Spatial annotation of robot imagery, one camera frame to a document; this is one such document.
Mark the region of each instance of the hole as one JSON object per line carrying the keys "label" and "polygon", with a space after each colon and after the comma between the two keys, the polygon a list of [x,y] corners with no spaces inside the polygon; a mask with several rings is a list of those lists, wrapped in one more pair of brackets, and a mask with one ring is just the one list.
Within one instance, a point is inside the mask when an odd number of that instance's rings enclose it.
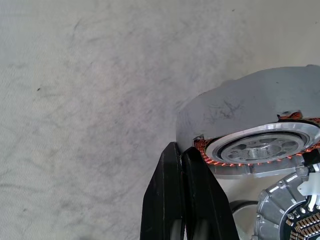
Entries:
{"label": "hole", "polygon": [[276,138],[266,138],[266,139],[260,139],[259,142],[262,144],[269,144],[269,143],[273,142],[274,140],[276,140]]}
{"label": "hole", "polygon": [[282,144],[282,147],[283,148],[290,148],[290,147],[293,147],[296,144],[297,143],[295,141],[288,141],[288,142],[285,142],[284,144]]}
{"label": "hole", "polygon": [[234,148],[232,149],[235,149],[235,150],[243,150],[243,149],[246,149],[247,145],[245,144],[240,144],[238,146],[235,146]]}
{"label": "hole", "polygon": [[286,152],[285,151],[281,151],[281,152],[277,153],[276,156],[279,157],[279,156],[281,156],[283,154],[286,154]]}
{"label": "hole", "polygon": [[241,156],[246,159],[265,159],[276,155],[281,151],[281,147],[277,145],[262,144],[255,147],[248,147],[241,152]]}
{"label": "hole", "polygon": [[239,157],[239,154],[230,154],[228,155],[228,158],[230,159],[235,159],[235,158],[238,158]]}

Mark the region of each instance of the aluminum ring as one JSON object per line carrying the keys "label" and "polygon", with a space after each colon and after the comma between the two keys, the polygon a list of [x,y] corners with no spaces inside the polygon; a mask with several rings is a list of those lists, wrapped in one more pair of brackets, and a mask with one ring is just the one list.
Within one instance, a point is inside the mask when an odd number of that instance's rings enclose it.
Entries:
{"label": "aluminum ring", "polygon": [[[303,145],[299,142],[299,147],[296,150],[288,152],[287,155],[282,155],[281,158],[285,158],[289,155],[294,155],[302,150],[316,144],[320,140],[320,128],[309,123],[304,122],[276,122],[269,123],[258,127],[253,127],[243,131],[235,132],[219,138],[211,143],[205,150],[206,155],[219,162],[230,163],[226,157],[222,157],[221,152],[228,147],[231,143],[240,141],[248,137],[258,137],[259,135],[265,136],[266,134],[290,134],[299,136],[303,140]],[[270,159],[264,159],[263,161],[273,161],[277,157],[271,157]]]}
{"label": "aluminum ring", "polygon": [[257,164],[301,152],[305,142],[289,133],[266,133],[235,140],[221,150],[220,158],[231,164]]}

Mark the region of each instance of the copper winding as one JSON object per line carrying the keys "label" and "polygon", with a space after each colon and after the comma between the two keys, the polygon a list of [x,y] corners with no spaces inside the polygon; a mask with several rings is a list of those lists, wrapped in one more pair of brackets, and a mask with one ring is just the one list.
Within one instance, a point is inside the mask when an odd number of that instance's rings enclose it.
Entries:
{"label": "copper winding", "polygon": [[296,232],[291,231],[291,235],[299,236],[301,233],[304,237],[310,237],[314,234],[320,233],[320,214],[317,212],[312,216],[308,216],[300,221],[296,222],[296,227],[294,228]]}
{"label": "copper winding", "polygon": [[[279,116],[278,117],[280,120],[306,120],[306,121],[310,121],[310,122],[313,122],[313,123],[316,123],[316,124],[320,124],[320,117],[319,118],[303,118],[301,112],[294,112],[292,113],[291,115],[287,115],[287,116]],[[236,163],[224,163],[224,162],[219,162],[217,160],[214,160],[214,159],[211,159],[210,157],[208,157],[206,155],[206,148],[209,144],[212,143],[212,140],[205,140],[205,139],[197,139],[194,141],[194,147],[196,149],[198,149],[201,153],[201,156],[203,158],[203,160],[209,164],[209,165],[215,165],[215,166],[222,166],[222,167],[236,167],[236,166],[252,166],[254,164],[257,164],[257,165],[261,165],[261,164],[270,164],[271,162],[270,161],[267,161],[265,163],[239,163],[239,164],[236,164]],[[311,152],[312,150],[314,149],[320,149],[320,142],[316,143],[315,145],[301,151],[301,152],[298,152],[297,154],[295,154],[296,156],[302,156],[303,153],[309,153]],[[286,158],[288,159],[292,159],[293,157],[292,156],[287,156]]]}

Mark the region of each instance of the screw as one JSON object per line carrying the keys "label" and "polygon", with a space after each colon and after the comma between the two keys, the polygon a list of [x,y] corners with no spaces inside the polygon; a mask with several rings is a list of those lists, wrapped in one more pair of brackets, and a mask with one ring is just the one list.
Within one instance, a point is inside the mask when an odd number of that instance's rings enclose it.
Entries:
{"label": "screw", "polygon": [[295,216],[292,213],[289,213],[287,217],[288,219],[291,219],[291,220],[295,219]]}

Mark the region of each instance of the dark stain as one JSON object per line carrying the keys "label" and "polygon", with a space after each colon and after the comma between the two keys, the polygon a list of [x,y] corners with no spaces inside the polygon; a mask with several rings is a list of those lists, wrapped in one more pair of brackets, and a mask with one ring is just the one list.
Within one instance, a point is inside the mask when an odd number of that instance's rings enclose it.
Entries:
{"label": "dark stain", "polygon": [[79,237],[79,240],[94,240],[94,239],[88,236],[81,236]]}
{"label": "dark stain", "polygon": [[69,208],[70,207],[70,202],[68,202],[68,201],[63,201],[62,203],[61,203],[61,208],[62,209],[67,209],[67,208]]}
{"label": "dark stain", "polygon": [[82,20],[82,18],[80,18],[79,21],[74,25],[74,27],[73,27],[74,31],[77,29],[77,27],[79,27],[81,20]]}
{"label": "dark stain", "polygon": [[66,68],[69,68],[70,67],[70,61],[69,60],[66,60],[63,62],[63,65],[66,67]]}
{"label": "dark stain", "polygon": [[225,111],[221,109],[219,112],[221,115],[225,117],[225,119],[233,119],[235,118],[235,112],[239,110],[242,106],[241,104],[237,106],[233,106],[231,103],[227,102],[226,100],[223,101],[226,107],[228,108],[229,111]]}
{"label": "dark stain", "polygon": [[179,112],[182,109],[184,101],[177,101],[174,106],[174,111]]}
{"label": "dark stain", "polygon": [[58,149],[51,149],[49,154],[48,154],[48,157],[49,158],[52,158],[53,156],[55,156],[57,153],[59,152]]}
{"label": "dark stain", "polygon": [[15,68],[15,69],[24,69],[24,68],[28,67],[28,65],[26,63],[20,63],[20,64],[11,63],[8,66],[9,66],[9,68]]}
{"label": "dark stain", "polygon": [[170,80],[171,80],[171,78],[170,78],[170,77],[165,77],[165,78],[163,78],[163,79],[161,79],[161,80],[160,80],[160,83],[167,84],[167,83],[169,83],[169,82],[170,82]]}
{"label": "dark stain", "polygon": [[37,189],[35,187],[28,187],[28,186],[16,185],[16,184],[10,184],[10,183],[1,183],[0,184],[0,189],[3,189],[3,188],[16,189],[16,190],[27,191],[27,192],[31,192],[31,193],[41,193],[41,192],[43,192],[42,190]]}
{"label": "dark stain", "polygon": [[103,39],[102,37],[94,37],[94,38],[91,38],[89,39],[88,41],[86,41],[87,44],[92,44],[92,43],[95,43],[99,40]]}

